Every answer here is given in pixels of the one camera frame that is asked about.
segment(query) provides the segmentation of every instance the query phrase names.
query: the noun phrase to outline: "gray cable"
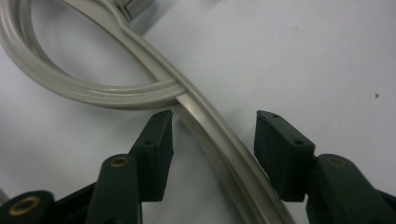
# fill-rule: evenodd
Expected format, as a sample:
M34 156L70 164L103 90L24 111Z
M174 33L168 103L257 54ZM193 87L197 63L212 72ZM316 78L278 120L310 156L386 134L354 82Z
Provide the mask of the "gray cable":
M260 165L221 115L172 64L129 28L114 0L65 2L113 35L156 82L115 87L91 84L67 75L50 60L35 38L30 1L3 0L1 41L23 72L50 91L91 105L120 109L174 105L203 146L246 223L293 223Z

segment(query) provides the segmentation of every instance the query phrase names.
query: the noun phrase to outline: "brass insert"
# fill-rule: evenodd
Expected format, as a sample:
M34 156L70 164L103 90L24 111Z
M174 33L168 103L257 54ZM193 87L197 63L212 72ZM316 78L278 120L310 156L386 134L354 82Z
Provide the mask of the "brass insert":
M344 160L336 158L336 157L327 158L327 162L330 165L335 166L335 167L339 167L339 168L343 168L343 167L345 167L347 165L347 163Z
M125 165L126 163L128 163L128 160L124 157L117 157L116 159L111 161L111 166L112 167L121 167L123 165Z
M14 203L9 209L9 214L16 217L32 211L40 204L40 198L37 196L28 196L17 203Z

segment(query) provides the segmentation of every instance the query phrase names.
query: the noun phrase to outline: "white tabletop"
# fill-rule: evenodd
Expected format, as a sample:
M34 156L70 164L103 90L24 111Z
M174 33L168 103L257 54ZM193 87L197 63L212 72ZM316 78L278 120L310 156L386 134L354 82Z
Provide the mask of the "white tabletop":
M149 83L105 32L60 1L35 0L43 49L74 77ZM131 26L206 96L253 150L257 110L277 113L316 155L355 162L396 195L396 2L157 0ZM0 188L56 199L91 184L107 157L127 152L157 111L76 103L27 77L0 48ZM144 223L241 223L196 140L174 115L163 202ZM303 203L287 203L306 223Z

